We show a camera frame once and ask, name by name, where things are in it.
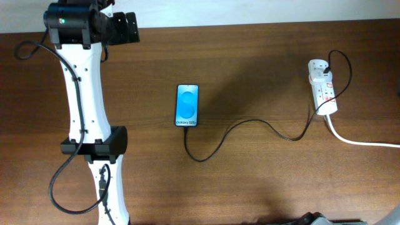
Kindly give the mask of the blue screen smartphone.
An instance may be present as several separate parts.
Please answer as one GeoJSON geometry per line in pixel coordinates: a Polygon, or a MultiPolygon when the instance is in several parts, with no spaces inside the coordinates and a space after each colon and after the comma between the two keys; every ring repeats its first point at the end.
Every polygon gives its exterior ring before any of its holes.
{"type": "Polygon", "coordinates": [[[180,84],[177,86],[175,125],[196,127],[198,125],[199,86],[180,84]]]}

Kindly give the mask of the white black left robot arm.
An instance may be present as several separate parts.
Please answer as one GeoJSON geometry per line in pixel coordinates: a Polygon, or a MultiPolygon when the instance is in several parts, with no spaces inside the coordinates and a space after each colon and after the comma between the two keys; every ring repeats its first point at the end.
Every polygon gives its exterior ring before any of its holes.
{"type": "Polygon", "coordinates": [[[122,164],[128,146],[124,126],[108,122],[101,62],[108,46],[138,43],[133,12],[113,12],[114,1],[59,1],[49,5],[44,24],[59,58],[67,89],[70,128],[61,152],[81,155],[96,188],[99,224],[130,224],[124,202],[122,164]]]}

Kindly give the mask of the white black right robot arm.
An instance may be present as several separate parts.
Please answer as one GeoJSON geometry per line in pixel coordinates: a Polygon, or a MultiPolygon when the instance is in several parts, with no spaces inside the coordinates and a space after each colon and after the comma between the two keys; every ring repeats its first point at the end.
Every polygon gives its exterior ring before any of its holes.
{"type": "MultiPolygon", "coordinates": [[[[368,225],[366,221],[330,221],[321,213],[307,212],[300,219],[286,222],[284,225],[368,225]]],[[[374,225],[399,225],[399,204],[374,225]]]]}

